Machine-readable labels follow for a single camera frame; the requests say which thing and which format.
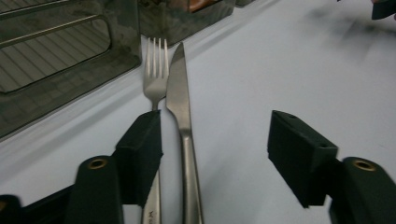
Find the fork tines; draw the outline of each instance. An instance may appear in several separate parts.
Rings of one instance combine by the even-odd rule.
[[[168,65],[168,47],[166,39],[163,41],[159,38],[148,39],[148,48],[146,55],[146,72],[149,77],[167,77],[169,71]]]

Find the knife handle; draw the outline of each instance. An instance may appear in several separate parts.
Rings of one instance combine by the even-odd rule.
[[[183,224],[204,224],[191,131],[180,131],[183,171]]]

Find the knife blade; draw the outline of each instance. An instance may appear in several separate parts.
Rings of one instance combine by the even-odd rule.
[[[198,171],[192,140],[189,84],[184,45],[180,43],[170,65],[166,107],[174,115],[181,140],[183,224],[204,224]]]

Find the fork handle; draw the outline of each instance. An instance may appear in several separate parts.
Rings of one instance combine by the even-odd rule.
[[[180,131],[183,171],[183,224],[204,224],[191,131]]]
[[[141,224],[161,224],[160,170],[157,171],[152,181],[148,200],[142,211]]]

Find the black plastic part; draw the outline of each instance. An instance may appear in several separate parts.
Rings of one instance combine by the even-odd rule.
[[[117,167],[109,156],[84,161],[78,174],[64,224],[123,223]]]
[[[18,197],[14,195],[0,195],[0,223],[25,224],[26,216]]]
[[[50,196],[24,207],[26,217],[30,224],[59,224],[64,222],[64,215],[69,196],[72,191],[70,186],[59,190]]]
[[[396,185],[378,164],[345,158],[342,188],[356,223],[396,223]]]
[[[273,111],[268,154],[300,204],[323,205],[338,147],[297,117]]]
[[[333,199],[329,214],[332,224],[357,224],[345,199]]]
[[[160,111],[150,111],[136,119],[112,155],[124,204],[146,204],[162,155]]]
[[[396,13],[396,0],[373,4],[372,20],[381,20]]]

